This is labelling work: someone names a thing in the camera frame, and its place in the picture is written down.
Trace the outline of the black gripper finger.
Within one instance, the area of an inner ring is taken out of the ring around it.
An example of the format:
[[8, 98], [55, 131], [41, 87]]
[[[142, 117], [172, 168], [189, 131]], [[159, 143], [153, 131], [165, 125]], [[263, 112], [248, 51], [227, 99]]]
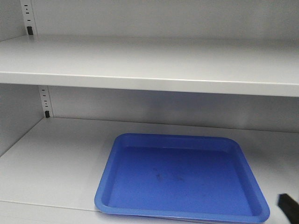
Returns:
[[279, 194], [277, 206], [291, 224], [299, 223], [299, 204], [288, 194]]

